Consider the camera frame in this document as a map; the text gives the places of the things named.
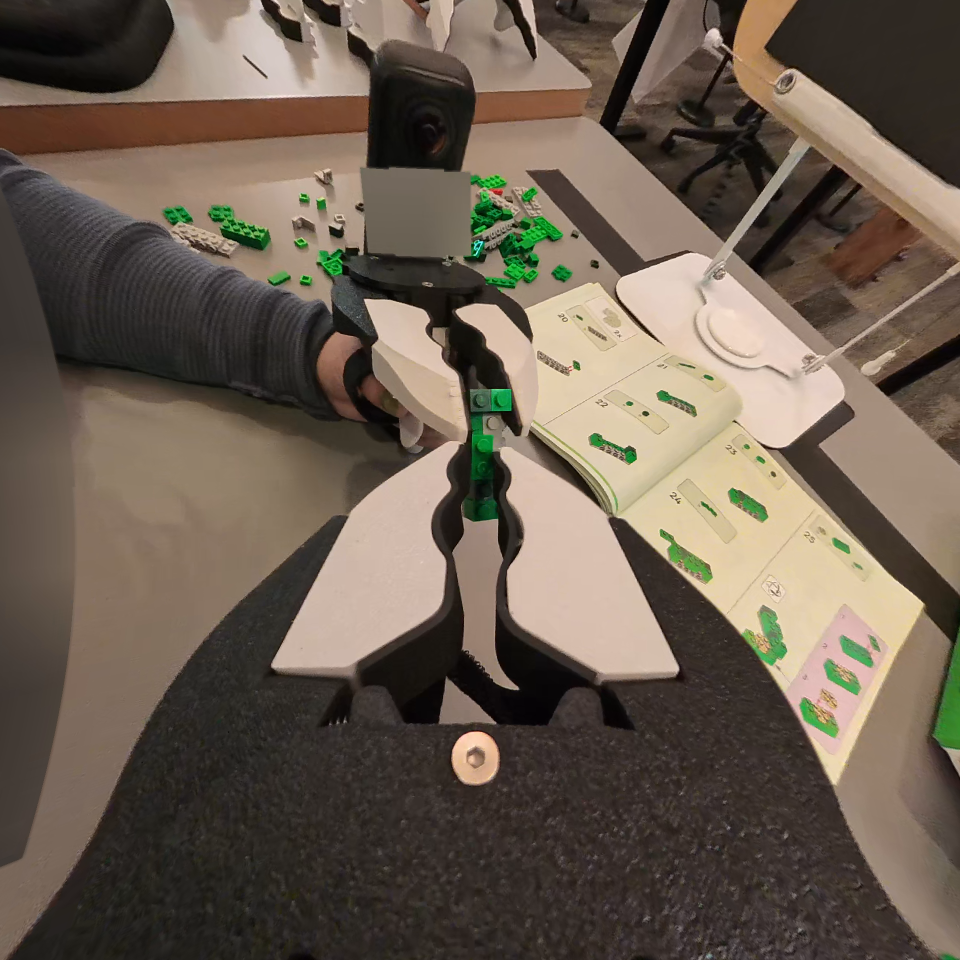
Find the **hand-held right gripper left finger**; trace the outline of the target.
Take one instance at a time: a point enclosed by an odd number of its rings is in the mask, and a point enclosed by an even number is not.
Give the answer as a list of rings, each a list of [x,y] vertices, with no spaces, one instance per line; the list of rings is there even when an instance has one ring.
[[[454,441],[375,488],[349,514],[271,671],[386,689],[407,721],[440,719],[464,647],[454,549],[467,447]]]

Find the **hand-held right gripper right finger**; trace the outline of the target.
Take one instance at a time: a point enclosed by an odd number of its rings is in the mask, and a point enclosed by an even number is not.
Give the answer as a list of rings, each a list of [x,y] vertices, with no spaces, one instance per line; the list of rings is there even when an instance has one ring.
[[[576,689],[673,681],[680,666],[610,519],[510,447],[495,458],[499,666],[546,721]]]

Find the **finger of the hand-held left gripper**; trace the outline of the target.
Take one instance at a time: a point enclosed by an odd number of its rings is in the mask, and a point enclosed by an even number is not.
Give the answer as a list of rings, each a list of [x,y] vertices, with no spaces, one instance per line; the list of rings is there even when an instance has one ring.
[[[511,390],[511,410],[505,414],[510,431],[526,437],[539,400],[537,357],[530,337],[493,303],[462,306],[452,317],[454,366],[473,371],[488,390]]]
[[[406,410],[399,418],[402,443],[422,443],[426,427],[465,443],[470,425],[463,383],[431,337],[426,310],[383,298],[367,298],[365,306],[376,333],[373,375]]]

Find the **green toy brick assembly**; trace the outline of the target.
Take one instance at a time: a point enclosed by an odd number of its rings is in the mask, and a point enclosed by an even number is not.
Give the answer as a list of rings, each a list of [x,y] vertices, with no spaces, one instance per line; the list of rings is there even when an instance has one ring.
[[[498,518],[495,453],[502,444],[506,415],[513,411],[513,392],[472,389],[468,401],[470,486],[462,514],[470,522],[486,522]]]

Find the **person's left forearm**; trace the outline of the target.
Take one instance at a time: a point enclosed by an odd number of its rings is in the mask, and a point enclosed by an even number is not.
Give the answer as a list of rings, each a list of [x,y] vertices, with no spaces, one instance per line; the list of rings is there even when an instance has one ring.
[[[179,245],[1,152],[2,194],[59,356],[340,419],[317,362],[330,309]]]

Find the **grey desk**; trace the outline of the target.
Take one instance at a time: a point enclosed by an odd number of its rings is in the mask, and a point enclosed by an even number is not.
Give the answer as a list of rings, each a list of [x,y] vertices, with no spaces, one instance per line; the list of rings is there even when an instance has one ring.
[[[258,224],[322,166],[337,196],[360,133],[131,150],[27,162],[118,210],[153,218],[234,203]],[[719,239],[585,117],[474,126],[467,167],[558,169],[643,260]],[[822,441],[906,545],[958,594],[958,463],[843,360],[854,419]],[[76,587],[51,756],[23,857],[2,867],[2,958],[49,905],[98,826],[154,707],[221,619],[308,537],[402,466],[388,443],[233,391],[119,369],[60,367],[73,450]],[[958,777],[930,742],[953,646],[924,617],[894,661],[838,788],[851,830],[897,909],[937,953],[958,948]]]

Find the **person's left hand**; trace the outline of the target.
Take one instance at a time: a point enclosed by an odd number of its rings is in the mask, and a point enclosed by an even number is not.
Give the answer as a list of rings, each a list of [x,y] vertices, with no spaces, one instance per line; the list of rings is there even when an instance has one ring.
[[[389,390],[372,374],[368,374],[355,390],[363,404],[358,408],[345,385],[345,369],[354,354],[362,352],[359,339],[340,332],[333,332],[320,349],[316,362],[318,386],[331,404],[333,410],[342,418],[357,423],[366,423],[366,412],[377,412],[397,418],[406,416],[408,411],[398,402]]]

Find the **white and black plastic parts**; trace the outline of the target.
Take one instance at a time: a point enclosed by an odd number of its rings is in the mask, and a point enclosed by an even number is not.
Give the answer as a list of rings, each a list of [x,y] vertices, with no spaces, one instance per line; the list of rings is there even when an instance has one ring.
[[[311,24],[307,13],[316,15],[321,23],[345,30],[348,51],[368,64],[384,43],[390,40],[411,42],[412,38],[400,28],[399,16],[388,10],[399,2],[382,1],[262,1],[264,14],[279,28],[282,36],[294,42],[310,40]],[[445,52],[450,43],[454,12],[460,1],[405,1],[403,6],[423,25],[427,46]],[[536,12],[530,1],[495,1],[491,29],[504,33],[516,28],[529,57],[539,56],[539,34]]]

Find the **pile of loose toy bricks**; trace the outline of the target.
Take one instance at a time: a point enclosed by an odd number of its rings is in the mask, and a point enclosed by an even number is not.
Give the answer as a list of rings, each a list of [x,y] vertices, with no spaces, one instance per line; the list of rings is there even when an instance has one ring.
[[[520,283],[533,283],[546,271],[538,246],[558,243],[566,235],[545,216],[539,189],[510,185],[499,174],[472,174],[470,185],[476,196],[469,210],[470,247],[464,262],[481,265],[499,252],[502,268],[487,276],[488,284],[514,289]],[[316,246],[313,271],[330,279],[342,275],[346,260],[359,250],[350,243],[353,223],[339,212],[330,212],[328,195],[312,197],[300,192],[297,203],[300,214],[292,219],[289,245],[305,254]],[[262,254],[272,243],[267,226],[238,218],[229,205],[210,205],[209,226],[195,222],[182,205],[164,207],[162,217],[177,244],[210,256],[232,258],[241,249]]]

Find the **brick instruction booklet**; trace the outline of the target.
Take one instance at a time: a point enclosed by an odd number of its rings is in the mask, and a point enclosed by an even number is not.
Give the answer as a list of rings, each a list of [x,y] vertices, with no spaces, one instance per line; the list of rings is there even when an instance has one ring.
[[[837,785],[923,603],[739,422],[719,373],[598,283],[525,307],[532,432],[721,613]]]

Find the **white metal stand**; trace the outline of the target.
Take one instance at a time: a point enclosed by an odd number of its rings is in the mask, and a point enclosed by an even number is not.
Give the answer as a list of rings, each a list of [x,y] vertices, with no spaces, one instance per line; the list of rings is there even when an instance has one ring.
[[[955,263],[935,281],[828,354],[815,354],[728,268],[740,240],[810,149],[794,141],[785,159],[714,258],[684,253],[623,276],[616,294],[667,349],[726,380],[742,401],[739,423],[763,446],[784,449],[845,399],[831,364],[926,294],[958,275]]]

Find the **wood edged table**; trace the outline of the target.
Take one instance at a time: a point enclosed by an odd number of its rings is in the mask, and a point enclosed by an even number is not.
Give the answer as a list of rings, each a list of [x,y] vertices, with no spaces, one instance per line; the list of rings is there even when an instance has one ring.
[[[259,2],[170,2],[174,33],[137,87],[83,93],[2,79],[1,145],[18,155],[350,134],[366,130],[369,72],[346,31],[282,36]],[[494,31],[495,3],[454,11],[447,53],[470,71],[477,123],[581,115],[592,88],[545,39]],[[244,62],[249,56],[269,75]]]

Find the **white hanging sheet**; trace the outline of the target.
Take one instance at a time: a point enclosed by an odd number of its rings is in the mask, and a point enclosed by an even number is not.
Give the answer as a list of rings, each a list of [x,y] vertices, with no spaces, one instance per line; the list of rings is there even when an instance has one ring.
[[[718,26],[719,13],[714,2],[669,2],[630,91],[631,102],[638,106],[697,51],[706,54],[712,66],[718,64],[721,52],[704,45],[707,33]]]

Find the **black office chair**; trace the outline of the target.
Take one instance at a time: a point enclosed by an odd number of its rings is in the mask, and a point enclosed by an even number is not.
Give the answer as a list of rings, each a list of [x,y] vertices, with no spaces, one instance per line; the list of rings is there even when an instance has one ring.
[[[725,68],[734,59],[731,48],[718,29],[711,29],[706,33],[702,46],[713,53],[721,53],[721,59],[700,100],[685,100],[678,104],[680,118],[687,121],[706,119],[707,100]],[[755,194],[760,195],[777,170],[777,163],[759,140],[766,115],[766,110],[754,101],[748,100],[740,106],[726,125],[718,125],[714,122],[711,126],[693,125],[670,128],[659,144],[659,149],[666,155],[672,154],[681,140],[702,143],[713,148],[713,154],[709,159],[678,182],[676,193],[682,197],[688,196],[694,183],[703,174],[714,169],[723,168],[724,178],[728,179],[735,169],[743,167]]]

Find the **black padded bag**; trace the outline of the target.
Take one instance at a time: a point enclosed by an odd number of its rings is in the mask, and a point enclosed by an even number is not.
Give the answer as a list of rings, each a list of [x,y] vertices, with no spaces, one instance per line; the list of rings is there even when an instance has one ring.
[[[165,1],[3,1],[1,76],[107,93],[143,84],[174,33]]]

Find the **green cardboard box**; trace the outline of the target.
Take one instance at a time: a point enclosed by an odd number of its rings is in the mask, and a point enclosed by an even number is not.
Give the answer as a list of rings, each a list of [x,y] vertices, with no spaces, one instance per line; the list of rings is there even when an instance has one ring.
[[[954,765],[959,764],[959,637],[956,638],[953,652],[942,685],[941,700],[932,736],[939,746],[951,757]]]

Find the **beige framed panel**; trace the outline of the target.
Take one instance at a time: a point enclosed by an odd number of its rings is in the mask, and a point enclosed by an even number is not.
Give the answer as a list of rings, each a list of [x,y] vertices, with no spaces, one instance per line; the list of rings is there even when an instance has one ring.
[[[959,256],[959,3],[750,1],[741,89]]]

